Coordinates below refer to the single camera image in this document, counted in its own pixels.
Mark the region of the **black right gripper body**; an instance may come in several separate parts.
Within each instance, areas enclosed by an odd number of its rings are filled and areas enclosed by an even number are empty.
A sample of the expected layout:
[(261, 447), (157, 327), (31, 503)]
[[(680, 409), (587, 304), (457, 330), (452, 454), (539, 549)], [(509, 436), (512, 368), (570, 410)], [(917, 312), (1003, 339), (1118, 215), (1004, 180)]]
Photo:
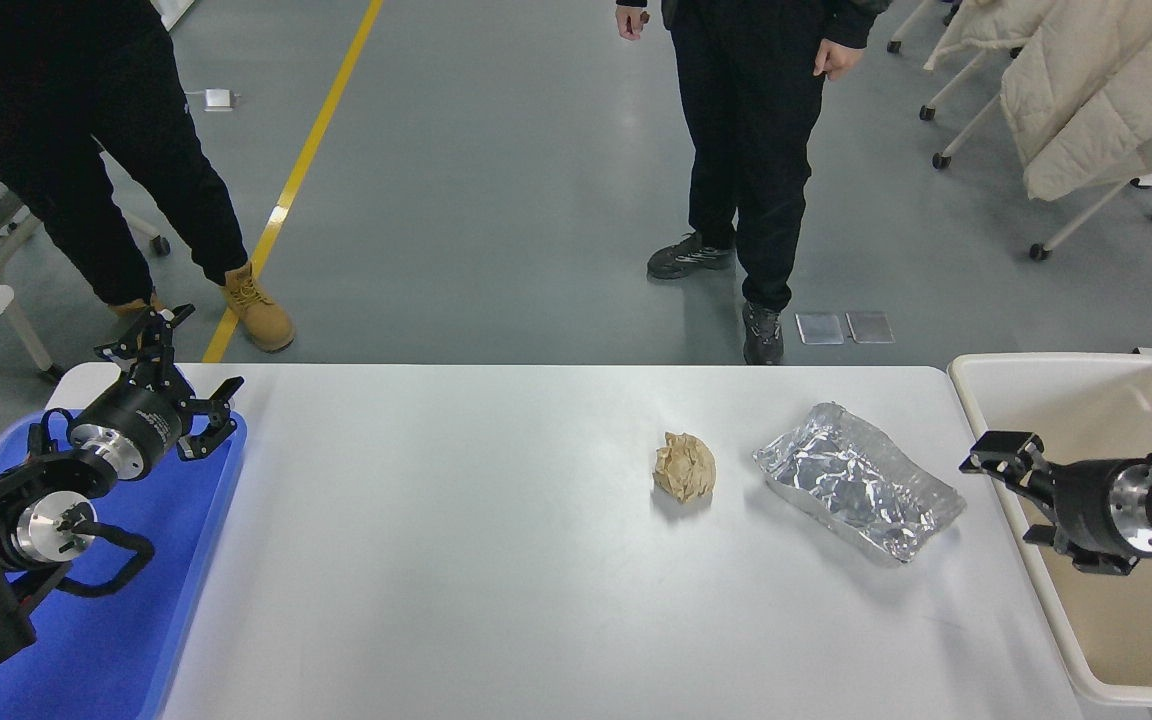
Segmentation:
[(1053, 548), (1078, 562), (1098, 555), (1117, 561), (1134, 559), (1134, 547), (1115, 526), (1111, 515), (1111, 488), (1128, 467), (1126, 460), (1084, 460), (1049, 465), (1052, 507), (1056, 526)]

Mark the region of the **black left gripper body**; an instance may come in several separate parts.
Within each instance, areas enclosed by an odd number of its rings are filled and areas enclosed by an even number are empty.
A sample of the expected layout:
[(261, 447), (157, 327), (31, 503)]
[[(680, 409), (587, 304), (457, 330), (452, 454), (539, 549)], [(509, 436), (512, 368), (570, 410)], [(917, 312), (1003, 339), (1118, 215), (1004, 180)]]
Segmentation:
[(86, 409), (86, 448), (113, 467), (156, 465), (183, 430), (168, 397), (132, 384), (114, 384)]

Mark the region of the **person's left hand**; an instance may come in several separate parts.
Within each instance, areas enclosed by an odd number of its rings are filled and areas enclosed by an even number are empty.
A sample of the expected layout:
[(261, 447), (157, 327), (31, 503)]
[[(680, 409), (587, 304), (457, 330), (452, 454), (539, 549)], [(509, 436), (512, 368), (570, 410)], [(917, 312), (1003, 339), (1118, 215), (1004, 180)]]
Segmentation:
[(814, 77), (838, 81), (861, 63), (864, 56), (863, 47), (850, 47), (838, 41), (823, 38), (814, 54)]

